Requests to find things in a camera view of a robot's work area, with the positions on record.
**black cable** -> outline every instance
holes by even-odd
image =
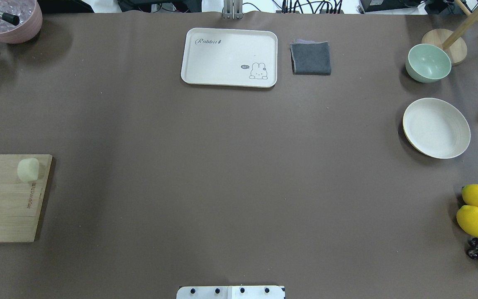
[[[311,7],[311,13],[315,13],[315,12],[313,12],[313,4],[311,4],[311,2],[309,2],[309,0],[306,0],[306,1],[307,1],[307,3],[309,3],[309,7]]]
[[[296,4],[300,4],[300,0],[294,2],[294,13],[296,13]],[[300,12],[303,14],[304,10],[302,9],[302,6],[298,5],[298,8],[300,8]]]
[[[279,6],[279,4],[278,4],[276,1],[273,0],[273,3],[274,3],[279,9],[281,9],[281,6]]]
[[[323,2],[328,2],[327,0],[322,0],[322,1],[313,1],[311,2],[311,4],[315,4],[315,3],[323,3]],[[300,4],[300,5],[297,5],[296,7],[300,8],[300,6],[304,6],[304,5],[309,5],[309,3],[306,3],[306,4]]]
[[[322,12],[322,8],[321,8],[321,7],[323,7],[324,4],[326,4],[326,3],[327,3],[326,0],[322,0],[321,3],[317,6],[317,9],[315,9],[314,11],[311,11],[311,13],[316,14],[317,11],[319,11],[319,10],[320,10],[320,12]]]
[[[252,4],[250,2],[243,3],[243,5],[245,5],[245,4],[250,4],[250,5],[254,6],[258,11],[261,11],[261,9],[259,9],[258,6],[255,6],[254,4]]]
[[[472,9],[472,12],[478,7],[478,1],[477,1],[477,4],[475,6],[473,6],[473,9]]]
[[[320,4],[320,13],[322,13],[322,9],[324,8],[324,4],[327,4],[326,13],[332,13],[333,5],[330,2],[324,2],[324,3]]]
[[[334,2],[335,4],[334,4],[334,6],[332,6],[332,10],[331,10],[330,13],[336,13],[336,10],[337,10],[337,5],[338,5],[337,0],[333,0],[333,2]]]

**folded towel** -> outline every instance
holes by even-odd
[[[332,65],[328,42],[313,42],[298,39],[290,44],[295,74],[330,75]]]

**green bowl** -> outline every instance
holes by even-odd
[[[439,47],[419,44],[408,52],[405,68],[414,80],[432,83],[444,79],[451,72],[451,60]]]

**wooden cutting board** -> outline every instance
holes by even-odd
[[[24,183],[17,177],[22,159],[40,162],[38,180]],[[46,190],[51,155],[0,155],[0,242],[33,242]]]

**tray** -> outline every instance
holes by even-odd
[[[185,39],[181,77],[189,84],[272,87],[277,57],[272,32],[193,28]]]

